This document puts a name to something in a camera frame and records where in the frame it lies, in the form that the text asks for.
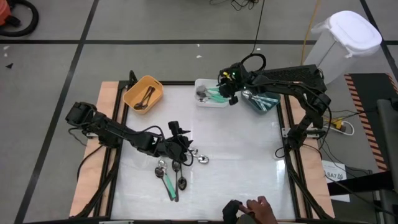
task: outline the sticker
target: sticker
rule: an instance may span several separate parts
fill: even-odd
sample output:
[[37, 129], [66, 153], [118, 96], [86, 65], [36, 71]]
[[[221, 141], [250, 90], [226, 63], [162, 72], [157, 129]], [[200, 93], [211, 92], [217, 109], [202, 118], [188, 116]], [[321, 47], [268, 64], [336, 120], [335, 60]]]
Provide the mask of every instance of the sticker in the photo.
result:
[[[325, 171], [325, 175], [334, 181], [346, 180], [346, 166], [341, 163], [333, 163], [330, 161], [322, 161], [323, 170]], [[326, 182], [330, 183], [332, 180], [326, 178]], [[349, 202], [349, 195], [334, 195], [330, 196], [332, 200], [338, 200], [341, 202]]]

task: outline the human hand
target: human hand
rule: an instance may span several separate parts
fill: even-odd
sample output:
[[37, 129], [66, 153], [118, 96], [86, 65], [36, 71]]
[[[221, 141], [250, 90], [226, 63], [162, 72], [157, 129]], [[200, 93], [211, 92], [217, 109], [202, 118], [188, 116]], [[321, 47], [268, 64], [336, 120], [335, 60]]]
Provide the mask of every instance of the human hand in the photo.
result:
[[259, 196], [256, 200], [247, 200], [246, 206], [240, 205], [239, 210], [250, 215], [260, 224], [277, 224], [271, 205], [264, 196]]

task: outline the wooden board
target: wooden board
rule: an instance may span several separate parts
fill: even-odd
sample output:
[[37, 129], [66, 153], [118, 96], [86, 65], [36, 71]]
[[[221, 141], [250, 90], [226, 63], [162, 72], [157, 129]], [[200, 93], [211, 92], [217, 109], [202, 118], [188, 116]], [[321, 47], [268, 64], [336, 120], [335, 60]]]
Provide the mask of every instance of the wooden board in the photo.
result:
[[[118, 82], [102, 83], [96, 104], [99, 112], [104, 113], [108, 117], [112, 117], [117, 91]], [[98, 144], [97, 139], [87, 140], [87, 147], [84, 157], [93, 152], [99, 146], [100, 145]], [[90, 159], [88, 159], [81, 167], [80, 176], [75, 190], [75, 196], [70, 209], [70, 216], [81, 212], [81, 210], [90, 201], [98, 189], [104, 156], [105, 147], [93, 154]]]
[[[112, 117], [114, 101], [116, 99], [116, 93], [118, 89], [118, 82], [103, 82], [101, 85], [101, 89], [99, 91], [97, 108], [98, 111], [106, 114], [108, 117]], [[284, 101], [282, 103], [282, 114], [284, 115], [285, 126], [288, 127], [287, 120], [287, 112], [284, 105]], [[290, 104], [293, 111], [294, 121], [298, 123], [305, 112], [301, 109], [298, 101], [291, 97]], [[124, 103], [121, 103], [121, 107], [119, 109], [119, 117], [118, 121], [121, 120], [121, 109], [123, 108]], [[306, 144], [311, 145], [315, 148], [318, 148], [317, 141], [314, 139], [307, 139], [305, 141]], [[85, 156], [91, 153], [99, 146], [98, 140], [89, 139], [87, 142], [87, 147], [85, 151]], [[100, 175], [103, 166], [105, 148], [100, 149], [96, 154], [94, 154], [90, 159], [88, 159], [80, 171], [80, 178], [77, 183], [75, 196], [73, 198], [72, 207], [70, 210], [70, 215], [76, 215], [79, 213], [84, 206], [90, 201], [96, 190], [98, 189], [98, 185], [100, 182]], [[308, 148], [307, 146], [302, 147], [301, 150], [303, 169], [305, 173], [305, 178], [307, 181], [308, 190], [311, 192], [315, 200], [323, 207], [323, 209], [330, 216], [334, 217], [333, 207], [331, 206], [330, 195], [328, 191], [328, 187], [326, 184], [326, 178], [323, 173], [322, 161], [320, 159], [319, 153], [315, 152], [313, 149]], [[294, 154], [291, 152], [291, 157], [293, 159], [293, 163], [295, 164]], [[300, 210], [300, 216], [305, 217], [305, 207], [303, 202], [303, 196], [298, 188], [297, 189], [297, 197], [298, 197], [298, 205]], [[108, 190], [104, 193], [103, 197], [103, 206], [100, 211], [100, 215], [105, 214], [106, 202], [108, 201]]]
[[[295, 124], [298, 124], [304, 117], [305, 112], [301, 108], [299, 102], [293, 96], [289, 97], [290, 106], [292, 108], [292, 114]], [[316, 139], [306, 139], [304, 144], [315, 147], [318, 149], [318, 142]], [[318, 152], [308, 146], [302, 146], [300, 149], [301, 160], [304, 169], [305, 181], [307, 183], [307, 188], [313, 195], [318, 204], [324, 209], [324, 211], [331, 217], [335, 216], [333, 207], [331, 205], [330, 194], [328, 190], [328, 185], [326, 183], [326, 177], [322, 166], [322, 160]], [[305, 217], [305, 213], [301, 212], [304, 207], [304, 202], [299, 202], [300, 214]]]

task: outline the white container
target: white container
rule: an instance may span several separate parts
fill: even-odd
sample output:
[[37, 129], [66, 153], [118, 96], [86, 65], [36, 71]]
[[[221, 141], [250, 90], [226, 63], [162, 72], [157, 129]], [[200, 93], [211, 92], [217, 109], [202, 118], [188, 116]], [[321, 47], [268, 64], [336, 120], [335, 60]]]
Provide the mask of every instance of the white container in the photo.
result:
[[381, 35], [366, 19], [355, 12], [341, 11], [315, 25], [312, 33], [322, 33], [304, 65], [322, 69], [329, 84], [359, 58], [374, 54]]
[[204, 79], [204, 78], [199, 78], [195, 81], [195, 89], [194, 89], [195, 92], [193, 94], [194, 94], [197, 106], [224, 108], [229, 105], [228, 101], [225, 103], [217, 103], [217, 102], [213, 101], [212, 99], [210, 99], [206, 102], [199, 101], [199, 96], [196, 93], [196, 90], [199, 86], [204, 85], [206, 88], [214, 88], [217, 86], [217, 84], [218, 84], [217, 80]]

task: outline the green-handled spoon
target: green-handled spoon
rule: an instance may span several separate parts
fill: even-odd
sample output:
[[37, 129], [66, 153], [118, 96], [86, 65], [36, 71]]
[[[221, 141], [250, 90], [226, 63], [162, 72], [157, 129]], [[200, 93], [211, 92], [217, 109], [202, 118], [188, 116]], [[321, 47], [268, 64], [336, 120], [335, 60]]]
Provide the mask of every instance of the green-handled spoon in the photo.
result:
[[163, 169], [162, 169], [161, 167], [156, 167], [156, 168], [155, 168], [155, 175], [156, 175], [156, 177], [162, 179], [162, 182], [163, 182], [163, 184], [164, 184], [164, 187], [166, 188], [167, 193], [168, 193], [168, 195], [169, 195], [169, 198], [170, 198], [171, 201], [173, 201], [174, 198], [172, 197], [172, 194], [170, 193], [170, 191], [169, 191], [169, 189], [167, 188], [166, 183], [164, 182], [164, 179], [163, 179], [163, 176], [164, 176], [164, 171], [163, 171]]

